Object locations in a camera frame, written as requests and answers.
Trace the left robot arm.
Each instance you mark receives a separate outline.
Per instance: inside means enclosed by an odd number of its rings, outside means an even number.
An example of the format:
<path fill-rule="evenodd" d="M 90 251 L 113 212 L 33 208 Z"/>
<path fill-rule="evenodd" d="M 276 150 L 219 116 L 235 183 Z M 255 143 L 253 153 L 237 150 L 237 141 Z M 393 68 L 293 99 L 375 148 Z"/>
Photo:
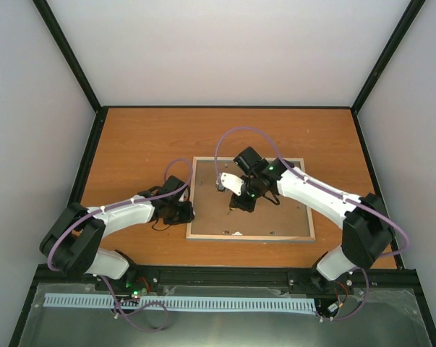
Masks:
<path fill-rule="evenodd" d="M 175 176 L 133 197 L 100 207 L 68 205 L 40 243 L 50 270 L 68 276 L 102 275 L 121 291 L 132 289 L 137 274 L 133 261 L 120 251 L 101 247 L 107 236 L 140 224 L 188 224 L 195 215 L 189 182 Z"/>

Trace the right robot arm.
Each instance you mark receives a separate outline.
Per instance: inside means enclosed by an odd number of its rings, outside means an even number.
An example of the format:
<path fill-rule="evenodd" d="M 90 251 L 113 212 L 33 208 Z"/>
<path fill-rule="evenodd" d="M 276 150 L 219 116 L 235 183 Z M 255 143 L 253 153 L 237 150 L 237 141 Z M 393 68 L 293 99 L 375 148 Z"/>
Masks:
<path fill-rule="evenodd" d="M 365 197 L 335 189 L 305 173 L 283 158 L 268 161 L 247 147 L 234 163 L 242 175 L 222 172 L 220 189 L 231 191 L 229 207 L 251 213 L 259 198 L 279 205 L 282 197 L 295 200 L 334 222 L 341 229 L 341 243 L 312 266 L 310 281 L 325 292 L 344 273 L 369 269 L 394 239 L 396 232 L 375 194 Z"/>

